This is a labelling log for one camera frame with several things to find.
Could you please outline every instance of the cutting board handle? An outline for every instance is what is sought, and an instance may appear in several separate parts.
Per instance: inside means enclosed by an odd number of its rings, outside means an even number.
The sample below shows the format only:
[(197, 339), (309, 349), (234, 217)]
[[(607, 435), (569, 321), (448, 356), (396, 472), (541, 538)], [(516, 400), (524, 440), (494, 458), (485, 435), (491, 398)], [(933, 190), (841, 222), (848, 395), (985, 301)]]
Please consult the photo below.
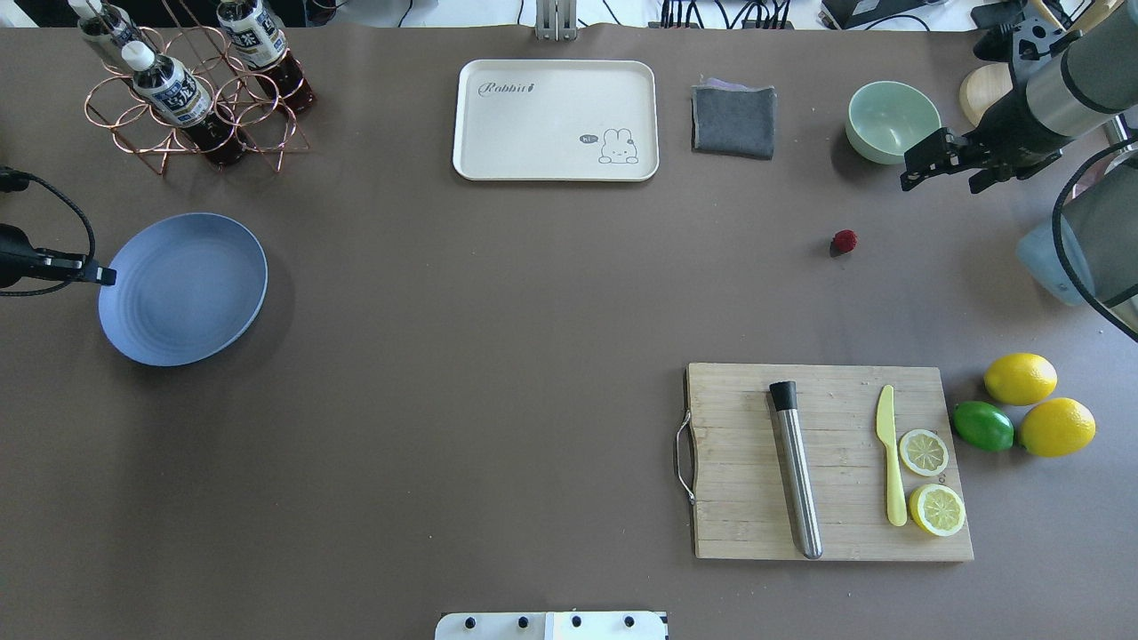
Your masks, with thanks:
[(692, 436), (692, 410), (691, 409), (687, 409), (684, 412), (684, 421), (679, 424), (679, 429), (676, 430), (676, 477), (679, 478), (679, 485), (684, 487), (685, 492), (687, 492), (687, 502), (690, 502), (694, 507), (695, 506), (695, 493), (692, 492), (692, 486), (695, 486), (695, 465), (694, 463), (692, 465), (692, 484), (691, 485), (688, 485), (687, 482), (684, 481), (684, 474), (683, 474), (683, 471), (679, 470), (679, 440), (681, 440), (681, 437), (684, 434), (684, 429), (687, 429), (688, 452), (691, 452), (691, 454), (692, 454), (692, 460), (695, 460), (695, 446), (694, 446), (694, 443), (693, 443), (694, 436)]

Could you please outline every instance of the wooden cutting board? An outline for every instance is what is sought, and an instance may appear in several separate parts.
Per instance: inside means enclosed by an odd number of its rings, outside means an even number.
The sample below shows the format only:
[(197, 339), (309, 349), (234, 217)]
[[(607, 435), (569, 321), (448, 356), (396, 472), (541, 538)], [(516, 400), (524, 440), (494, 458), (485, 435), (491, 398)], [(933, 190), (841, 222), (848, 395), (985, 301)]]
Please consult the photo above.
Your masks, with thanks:
[(882, 386), (896, 389), (897, 436), (929, 429), (949, 449), (948, 468), (924, 477), (901, 468), (906, 500), (930, 482), (962, 498), (940, 370), (913, 367), (801, 364), (687, 366), (687, 407), (694, 442), (694, 534), (699, 558), (805, 560), (794, 547), (787, 495), (775, 444), (768, 387), (794, 380), (823, 560), (972, 559), (965, 523), (937, 538), (912, 518), (885, 518), (885, 454), (874, 432)]

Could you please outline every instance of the blue plate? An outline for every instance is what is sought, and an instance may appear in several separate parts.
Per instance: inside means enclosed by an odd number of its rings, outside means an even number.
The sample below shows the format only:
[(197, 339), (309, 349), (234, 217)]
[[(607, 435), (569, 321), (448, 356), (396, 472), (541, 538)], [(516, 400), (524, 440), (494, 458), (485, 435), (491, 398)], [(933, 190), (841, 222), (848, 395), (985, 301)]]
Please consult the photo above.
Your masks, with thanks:
[(257, 238), (215, 213), (167, 218), (130, 239), (110, 261), (99, 320), (131, 360), (176, 367), (233, 343), (257, 317), (269, 263)]

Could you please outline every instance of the gray cloth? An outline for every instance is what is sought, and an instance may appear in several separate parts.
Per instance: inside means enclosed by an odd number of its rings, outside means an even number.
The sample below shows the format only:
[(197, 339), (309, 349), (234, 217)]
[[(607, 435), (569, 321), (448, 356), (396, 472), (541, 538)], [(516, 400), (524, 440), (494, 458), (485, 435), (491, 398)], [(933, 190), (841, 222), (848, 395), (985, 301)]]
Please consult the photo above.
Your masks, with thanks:
[(714, 77), (692, 87), (692, 148), (770, 159), (776, 105), (774, 87), (752, 89)]

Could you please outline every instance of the black muddler cap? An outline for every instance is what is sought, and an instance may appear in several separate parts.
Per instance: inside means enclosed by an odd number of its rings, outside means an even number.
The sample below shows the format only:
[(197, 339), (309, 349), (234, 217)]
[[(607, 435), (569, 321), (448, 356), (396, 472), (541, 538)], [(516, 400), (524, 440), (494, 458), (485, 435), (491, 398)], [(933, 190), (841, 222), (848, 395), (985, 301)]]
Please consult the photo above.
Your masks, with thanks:
[(770, 396), (775, 401), (775, 411), (798, 409), (798, 389), (794, 387), (794, 380), (770, 385)]

